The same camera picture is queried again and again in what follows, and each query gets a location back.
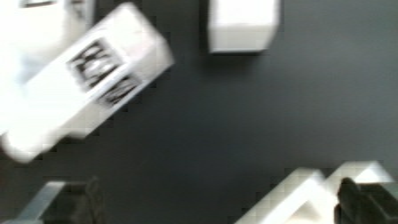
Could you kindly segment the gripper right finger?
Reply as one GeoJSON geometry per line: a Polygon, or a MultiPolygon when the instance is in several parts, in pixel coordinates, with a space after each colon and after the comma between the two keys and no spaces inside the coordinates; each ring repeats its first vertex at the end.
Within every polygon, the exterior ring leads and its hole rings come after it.
{"type": "Polygon", "coordinates": [[[398,224],[398,182],[341,180],[334,224],[398,224]]]}

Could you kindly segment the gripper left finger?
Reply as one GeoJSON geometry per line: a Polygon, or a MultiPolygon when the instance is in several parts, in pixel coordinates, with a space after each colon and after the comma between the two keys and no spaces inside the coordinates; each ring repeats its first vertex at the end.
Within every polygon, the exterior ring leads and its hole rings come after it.
{"type": "Polygon", "coordinates": [[[50,181],[12,224],[107,224],[99,180],[50,181]]]}

